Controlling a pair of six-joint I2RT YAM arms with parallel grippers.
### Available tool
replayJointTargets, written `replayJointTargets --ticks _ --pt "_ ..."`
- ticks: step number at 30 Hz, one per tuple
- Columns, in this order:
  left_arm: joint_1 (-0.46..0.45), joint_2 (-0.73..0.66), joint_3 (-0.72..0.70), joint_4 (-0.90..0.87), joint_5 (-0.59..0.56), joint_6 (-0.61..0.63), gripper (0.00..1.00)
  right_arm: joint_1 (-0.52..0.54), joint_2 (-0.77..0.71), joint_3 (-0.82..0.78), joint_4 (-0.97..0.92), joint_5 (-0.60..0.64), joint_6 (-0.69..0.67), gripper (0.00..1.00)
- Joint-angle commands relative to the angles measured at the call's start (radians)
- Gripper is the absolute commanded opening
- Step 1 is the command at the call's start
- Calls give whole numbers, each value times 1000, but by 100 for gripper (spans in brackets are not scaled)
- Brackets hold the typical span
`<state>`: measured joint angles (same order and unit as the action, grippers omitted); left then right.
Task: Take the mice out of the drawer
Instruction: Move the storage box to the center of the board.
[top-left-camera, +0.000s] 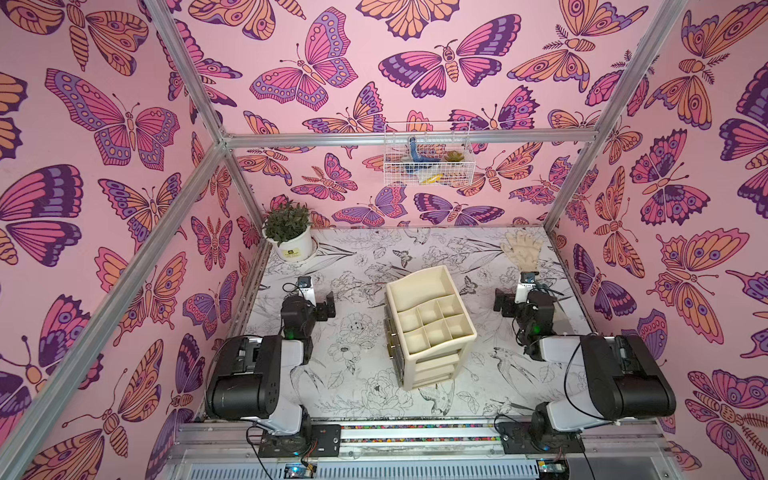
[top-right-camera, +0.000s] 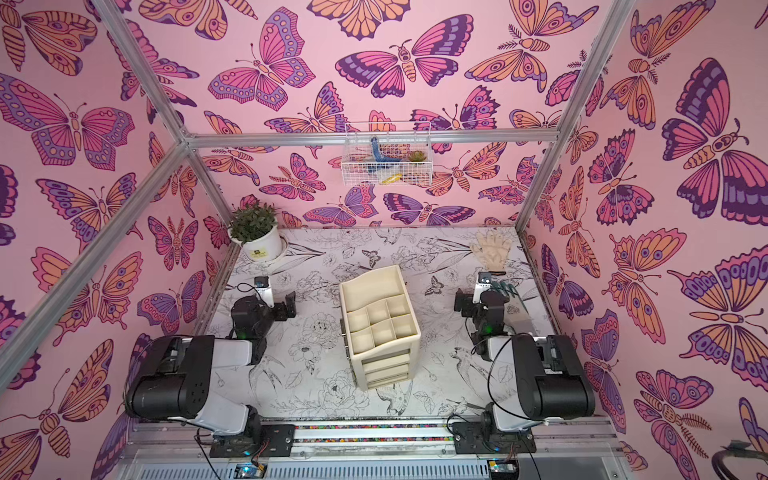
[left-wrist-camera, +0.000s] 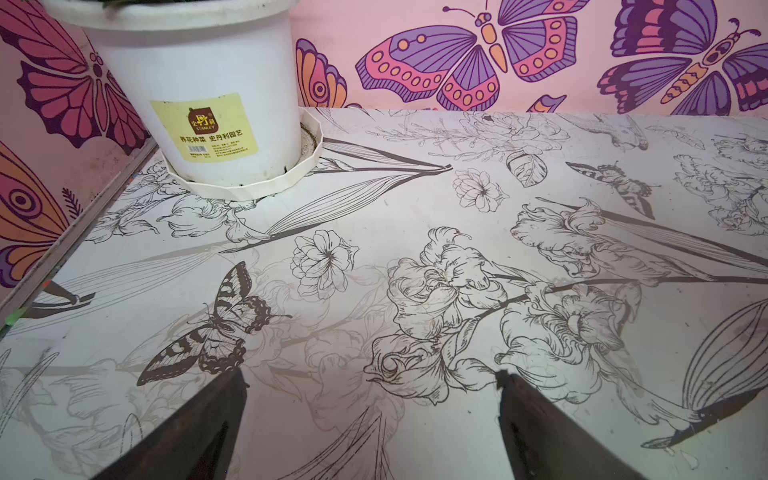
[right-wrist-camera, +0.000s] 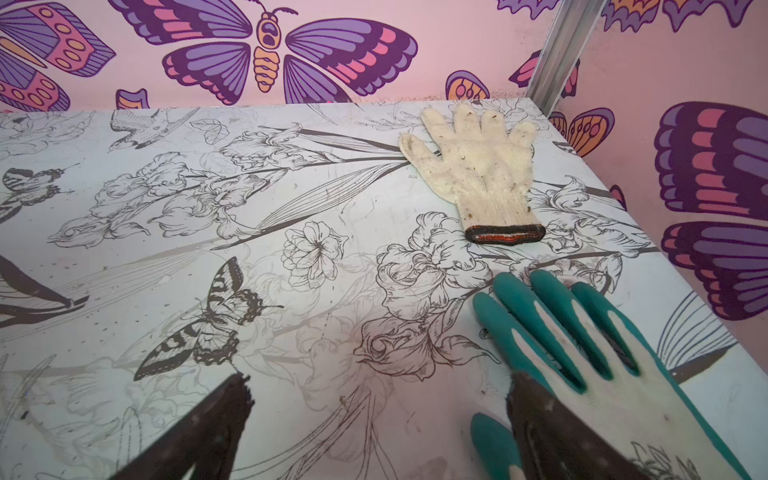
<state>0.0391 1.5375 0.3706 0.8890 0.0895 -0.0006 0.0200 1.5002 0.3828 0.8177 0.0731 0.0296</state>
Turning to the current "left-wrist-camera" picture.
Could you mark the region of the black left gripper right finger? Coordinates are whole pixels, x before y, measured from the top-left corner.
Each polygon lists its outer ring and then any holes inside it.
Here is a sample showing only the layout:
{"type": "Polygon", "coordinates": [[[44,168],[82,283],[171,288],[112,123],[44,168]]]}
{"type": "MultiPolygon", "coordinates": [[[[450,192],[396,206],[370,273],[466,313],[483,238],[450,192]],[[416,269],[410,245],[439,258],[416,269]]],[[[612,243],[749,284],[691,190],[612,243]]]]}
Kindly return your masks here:
{"type": "Polygon", "coordinates": [[[495,373],[499,425],[516,479],[641,479],[521,376],[495,373]]]}

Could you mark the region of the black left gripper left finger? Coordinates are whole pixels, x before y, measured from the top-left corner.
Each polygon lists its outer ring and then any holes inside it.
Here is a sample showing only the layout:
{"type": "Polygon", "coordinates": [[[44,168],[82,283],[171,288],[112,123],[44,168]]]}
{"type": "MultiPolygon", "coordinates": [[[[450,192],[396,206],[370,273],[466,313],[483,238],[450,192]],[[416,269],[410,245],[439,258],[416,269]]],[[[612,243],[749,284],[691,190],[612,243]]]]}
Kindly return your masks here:
{"type": "Polygon", "coordinates": [[[218,375],[98,479],[224,479],[248,384],[240,369],[218,375]]]}

